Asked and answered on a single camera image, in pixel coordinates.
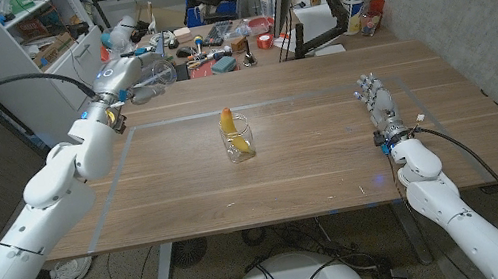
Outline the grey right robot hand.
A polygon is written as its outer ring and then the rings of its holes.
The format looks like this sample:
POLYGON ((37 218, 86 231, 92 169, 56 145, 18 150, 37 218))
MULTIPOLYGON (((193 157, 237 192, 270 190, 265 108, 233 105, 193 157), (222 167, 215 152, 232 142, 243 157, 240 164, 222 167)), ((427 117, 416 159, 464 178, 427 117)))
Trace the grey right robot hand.
POLYGON ((403 124, 398 106, 388 89, 373 74, 361 75, 357 85, 360 91, 354 95, 365 104, 372 124, 387 142, 397 143, 409 129, 403 124))

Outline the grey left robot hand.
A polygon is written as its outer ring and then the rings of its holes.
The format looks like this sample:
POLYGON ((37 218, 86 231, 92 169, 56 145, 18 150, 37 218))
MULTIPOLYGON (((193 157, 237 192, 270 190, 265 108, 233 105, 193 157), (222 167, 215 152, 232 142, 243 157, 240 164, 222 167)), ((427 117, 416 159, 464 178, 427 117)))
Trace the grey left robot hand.
POLYGON ((174 66, 154 52, 111 60, 103 66, 93 82, 94 100, 105 104, 143 105, 165 92, 176 80, 174 66))

